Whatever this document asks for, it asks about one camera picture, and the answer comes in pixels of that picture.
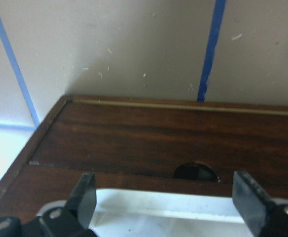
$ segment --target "black clamp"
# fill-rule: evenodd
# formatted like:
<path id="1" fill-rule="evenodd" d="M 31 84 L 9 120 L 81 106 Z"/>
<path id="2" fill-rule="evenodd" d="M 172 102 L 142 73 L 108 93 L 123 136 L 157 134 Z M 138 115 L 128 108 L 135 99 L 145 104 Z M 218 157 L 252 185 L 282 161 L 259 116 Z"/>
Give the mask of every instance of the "black clamp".
<path id="1" fill-rule="evenodd" d="M 0 237 L 97 237 L 88 229 L 96 202 L 95 176 L 85 173 L 64 207 L 24 225 L 1 217 Z M 247 172 L 234 173 L 233 203 L 254 237 L 288 237 L 288 200 L 271 198 Z"/>
<path id="2" fill-rule="evenodd" d="M 97 237 L 88 229 L 96 203 L 95 175 L 85 173 L 64 207 L 54 207 L 24 225 L 17 217 L 0 217 L 0 237 Z"/>

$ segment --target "brass strip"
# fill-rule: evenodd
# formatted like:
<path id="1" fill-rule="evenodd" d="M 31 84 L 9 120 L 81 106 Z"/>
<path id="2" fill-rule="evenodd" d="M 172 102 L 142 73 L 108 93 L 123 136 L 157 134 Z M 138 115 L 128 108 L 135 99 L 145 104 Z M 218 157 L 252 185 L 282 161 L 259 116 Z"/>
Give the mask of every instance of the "brass strip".
<path id="1" fill-rule="evenodd" d="M 88 100 L 88 99 L 73 99 L 73 102 L 74 103 L 81 102 L 84 104 L 104 105 L 104 106 L 123 106 L 123 107 L 155 108 L 155 109 L 177 109 L 177 110 L 194 110 L 194 111 L 207 111 L 207 112 L 222 112 L 222 113 L 288 116 L 288 111 L 274 111 L 274 110 L 257 110 L 257 109 L 192 106 L 192 105 L 168 105 L 168 104 L 152 104 L 152 103 L 104 101 L 104 100 Z"/>

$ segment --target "beige wall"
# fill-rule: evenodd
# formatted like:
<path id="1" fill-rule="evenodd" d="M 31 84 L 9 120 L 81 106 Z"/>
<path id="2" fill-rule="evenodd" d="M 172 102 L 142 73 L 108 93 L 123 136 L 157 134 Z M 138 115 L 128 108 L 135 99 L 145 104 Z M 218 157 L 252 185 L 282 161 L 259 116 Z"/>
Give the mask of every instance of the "beige wall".
<path id="1" fill-rule="evenodd" d="M 0 0 L 0 16 L 43 120 L 64 93 L 196 100 L 214 5 Z M 206 101 L 288 105 L 288 0 L 227 0 L 209 80 Z M 1 41 L 0 124 L 34 127 Z M 0 177 L 31 134 L 0 128 L 19 141 Z"/>

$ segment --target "wood grain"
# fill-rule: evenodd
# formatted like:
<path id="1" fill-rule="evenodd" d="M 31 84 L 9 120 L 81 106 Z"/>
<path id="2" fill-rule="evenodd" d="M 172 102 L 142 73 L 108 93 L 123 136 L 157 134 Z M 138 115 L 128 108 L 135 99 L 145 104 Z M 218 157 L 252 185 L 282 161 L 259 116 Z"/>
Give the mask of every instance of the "wood grain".
<path id="1" fill-rule="evenodd" d="M 288 187 L 288 116 L 68 103 L 31 163 L 171 178 L 190 161 Z"/>
<path id="2" fill-rule="evenodd" d="M 221 182 L 172 178 L 190 161 Z M 230 197 L 235 170 L 288 198 L 288 107 L 68 95 L 0 181 L 0 216 L 30 221 L 67 199 L 83 172 L 99 188 Z"/>

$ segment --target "blue painter's tape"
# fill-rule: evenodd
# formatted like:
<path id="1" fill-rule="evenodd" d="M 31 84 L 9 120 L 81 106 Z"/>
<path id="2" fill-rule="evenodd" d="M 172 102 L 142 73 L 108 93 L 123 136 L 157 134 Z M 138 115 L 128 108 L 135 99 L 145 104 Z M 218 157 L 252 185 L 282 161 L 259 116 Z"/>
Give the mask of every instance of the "blue painter's tape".
<path id="1" fill-rule="evenodd" d="M 4 129 L 12 129 L 12 130 L 22 130 L 22 131 L 35 131 L 36 127 L 31 126 L 19 126 L 19 125 L 11 125 L 11 124 L 0 124 L 0 128 Z"/>
<path id="2" fill-rule="evenodd" d="M 204 101 L 208 89 L 209 76 L 212 70 L 215 47 L 218 40 L 219 31 L 222 25 L 223 14 L 225 10 L 226 0 L 216 0 L 213 11 L 210 35 L 207 45 L 207 51 L 203 63 L 203 70 L 201 74 L 201 81 L 198 91 L 197 101 Z"/>
<path id="3" fill-rule="evenodd" d="M 27 103 L 27 106 L 28 106 L 28 109 L 30 111 L 30 114 L 31 114 L 31 117 L 35 123 L 36 126 L 39 126 L 40 124 L 40 121 L 39 121 L 39 118 L 36 114 L 36 109 L 33 105 L 33 102 L 31 100 L 31 97 L 30 97 L 30 94 L 29 94 L 29 91 L 27 89 L 27 86 L 26 86 L 26 83 L 25 83 L 25 80 L 21 74 L 21 71 L 20 71 L 20 68 L 19 68 L 19 65 L 17 63 L 17 59 L 15 57 L 15 54 L 12 50 L 12 47 L 10 45 L 10 42 L 9 42 L 9 39 L 8 39 L 8 36 L 6 34 L 6 31 L 5 31 L 5 28 L 1 22 L 1 19 L 0 19 L 0 39 L 1 39 L 1 42 L 2 42 L 2 45 L 4 46 L 5 48 L 5 51 L 6 51 L 6 54 L 9 58 L 9 61 L 10 61 L 10 64 L 12 66 L 12 69 L 14 71 L 14 74 L 17 78 L 17 81 L 18 81 L 18 84 L 19 84 L 19 87 L 21 89 L 21 92 L 26 100 L 26 103 Z"/>

